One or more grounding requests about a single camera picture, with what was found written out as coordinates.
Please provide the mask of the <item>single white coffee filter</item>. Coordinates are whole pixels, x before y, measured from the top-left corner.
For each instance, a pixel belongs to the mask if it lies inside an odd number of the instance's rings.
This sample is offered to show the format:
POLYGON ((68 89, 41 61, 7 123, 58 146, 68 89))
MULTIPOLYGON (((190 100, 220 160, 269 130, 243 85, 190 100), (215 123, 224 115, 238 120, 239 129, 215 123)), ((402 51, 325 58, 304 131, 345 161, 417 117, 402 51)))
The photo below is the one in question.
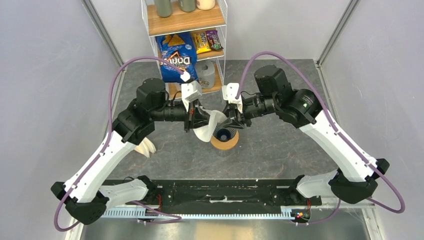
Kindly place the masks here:
POLYGON ((203 142, 210 142, 218 124, 223 123, 228 117, 218 110, 205 110, 209 114, 209 120, 205 126, 195 128, 194 134, 203 142))

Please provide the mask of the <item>round wooden dripper stand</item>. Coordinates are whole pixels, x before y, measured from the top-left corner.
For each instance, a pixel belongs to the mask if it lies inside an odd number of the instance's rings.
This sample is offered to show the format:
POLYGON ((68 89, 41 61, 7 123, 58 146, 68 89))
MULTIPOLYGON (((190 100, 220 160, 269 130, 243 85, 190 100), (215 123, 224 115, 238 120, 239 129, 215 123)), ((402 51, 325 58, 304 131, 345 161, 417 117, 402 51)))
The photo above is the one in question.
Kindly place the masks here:
POLYGON ((239 138, 240 138, 239 132, 236 131, 234 137, 230 139, 229 141, 222 142, 218 140, 216 137, 212 136, 210 139, 210 143, 218 150, 227 151, 234 148, 237 145, 239 138))

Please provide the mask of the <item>clear glass cup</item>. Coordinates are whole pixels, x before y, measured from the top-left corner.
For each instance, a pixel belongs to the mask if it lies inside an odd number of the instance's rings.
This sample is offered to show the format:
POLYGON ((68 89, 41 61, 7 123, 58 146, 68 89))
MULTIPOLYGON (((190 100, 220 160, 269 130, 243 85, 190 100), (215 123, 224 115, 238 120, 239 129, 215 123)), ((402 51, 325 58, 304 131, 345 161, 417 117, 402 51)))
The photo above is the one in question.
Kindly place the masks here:
POLYGON ((216 150, 216 155, 219 156, 220 158, 228 158, 232 154, 233 154, 233 151, 231 149, 228 149, 228 150, 217 149, 216 150))

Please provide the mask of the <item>coffee filter paper pack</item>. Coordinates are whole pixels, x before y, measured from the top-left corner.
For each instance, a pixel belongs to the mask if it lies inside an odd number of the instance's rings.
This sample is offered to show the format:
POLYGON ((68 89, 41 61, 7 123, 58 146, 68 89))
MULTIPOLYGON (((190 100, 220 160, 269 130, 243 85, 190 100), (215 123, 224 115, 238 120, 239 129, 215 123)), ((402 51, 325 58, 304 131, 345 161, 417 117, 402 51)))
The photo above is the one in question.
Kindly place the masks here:
POLYGON ((147 158, 150 158, 151 155, 157 151, 155 145, 147 137, 145 137, 142 142, 135 147, 134 150, 147 158))

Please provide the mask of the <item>white wire shelf rack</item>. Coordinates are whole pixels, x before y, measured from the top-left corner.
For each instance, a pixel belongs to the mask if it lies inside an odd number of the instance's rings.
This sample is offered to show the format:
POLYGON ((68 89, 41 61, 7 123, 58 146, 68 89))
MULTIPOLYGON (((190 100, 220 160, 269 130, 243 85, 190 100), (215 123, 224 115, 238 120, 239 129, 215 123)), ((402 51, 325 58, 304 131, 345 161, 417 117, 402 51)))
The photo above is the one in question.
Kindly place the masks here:
POLYGON ((167 17, 161 17, 152 0, 143 0, 142 20, 154 55, 189 71, 204 94, 218 92, 224 85, 227 55, 228 4, 183 11, 183 1, 166 0, 167 17))

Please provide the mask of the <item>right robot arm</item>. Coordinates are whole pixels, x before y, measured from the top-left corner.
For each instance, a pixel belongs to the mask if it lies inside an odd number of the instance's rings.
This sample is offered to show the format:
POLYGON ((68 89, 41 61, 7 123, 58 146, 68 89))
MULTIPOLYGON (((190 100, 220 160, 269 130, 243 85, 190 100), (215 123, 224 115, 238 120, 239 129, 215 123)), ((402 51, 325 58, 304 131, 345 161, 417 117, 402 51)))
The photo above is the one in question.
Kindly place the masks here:
POLYGON ((283 69, 266 65, 254 73, 259 91, 251 97, 238 95, 240 85, 222 87, 226 101, 223 128, 243 129, 252 119, 275 114, 313 139, 337 164, 337 169, 319 175, 299 175, 288 191, 289 200, 300 205, 315 196, 335 196, 349 204, 370 198, 378 187, 377 179, 389 163, 383 158, 358 155, 354 143, 309 89, 294 89, 283 69))

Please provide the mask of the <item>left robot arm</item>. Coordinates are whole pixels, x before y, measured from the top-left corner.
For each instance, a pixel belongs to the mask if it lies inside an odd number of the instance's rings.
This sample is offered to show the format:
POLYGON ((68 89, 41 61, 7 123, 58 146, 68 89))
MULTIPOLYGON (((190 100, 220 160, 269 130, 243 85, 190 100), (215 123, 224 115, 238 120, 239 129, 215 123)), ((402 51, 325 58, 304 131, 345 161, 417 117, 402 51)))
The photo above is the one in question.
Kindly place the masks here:
POLYGON ((109 208, 141 200, 152 204, 156 186, 146 176, 118 185, 104 181, 118 163, 136 147, 148 149, 147 136, 155 122, 183 122, 185 131, 194 130, 197 138, 209 142, 216 127, 213 112, 202 107, 202 88, 195 80, 181 85, 181 100, 173 101, 159 78, 149 78, 136 90, 136 97, 118 114, 96 153, 69 180, 56 182, 51 191, 60 206, 79 223, 89 225, 109 208))

